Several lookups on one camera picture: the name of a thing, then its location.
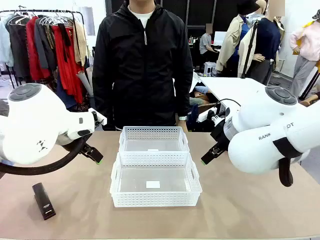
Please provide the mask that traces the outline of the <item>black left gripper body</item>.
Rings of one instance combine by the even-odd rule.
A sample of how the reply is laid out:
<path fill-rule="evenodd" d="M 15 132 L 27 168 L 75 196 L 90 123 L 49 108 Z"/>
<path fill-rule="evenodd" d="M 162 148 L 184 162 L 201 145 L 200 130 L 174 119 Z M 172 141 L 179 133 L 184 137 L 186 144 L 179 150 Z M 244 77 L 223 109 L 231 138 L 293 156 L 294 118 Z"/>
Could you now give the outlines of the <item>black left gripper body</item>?
<path fill-rule="evenodd" d="M 79 153 L 84 155 L 84 156 L 91 156 L 94 151 L 95 151 L 94 147 L 92 147 L 89 144 L 85 143 Z"/>

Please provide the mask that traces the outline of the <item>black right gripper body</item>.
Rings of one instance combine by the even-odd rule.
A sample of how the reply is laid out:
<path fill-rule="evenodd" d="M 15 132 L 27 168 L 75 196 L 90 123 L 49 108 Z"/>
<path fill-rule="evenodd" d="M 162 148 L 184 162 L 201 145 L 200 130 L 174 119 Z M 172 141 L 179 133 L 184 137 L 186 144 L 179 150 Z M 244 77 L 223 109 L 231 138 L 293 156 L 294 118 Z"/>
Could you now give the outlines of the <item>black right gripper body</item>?
<path fill-rule="evenodd" d="M 229 139 L 224 133 L 225 121 L 218 123 L 213 131 L 211 132 L 211 137 L 216 141 L 214 145 L 215 148 L 227 148 L 229 146 Z"/>

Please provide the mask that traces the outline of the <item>person's left hand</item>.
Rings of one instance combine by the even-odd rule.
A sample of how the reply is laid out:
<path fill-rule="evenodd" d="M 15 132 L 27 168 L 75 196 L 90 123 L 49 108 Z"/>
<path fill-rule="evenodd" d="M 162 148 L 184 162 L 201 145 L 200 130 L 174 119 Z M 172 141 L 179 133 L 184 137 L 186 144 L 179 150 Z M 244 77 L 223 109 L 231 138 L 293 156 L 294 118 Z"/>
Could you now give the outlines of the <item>person's left hand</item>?
<path fill-rule="evenodd" d="M 184 133 L 188 133 L 187 121 L 186 120 L 178 120 L 177 126 L 181 127 Z"/>

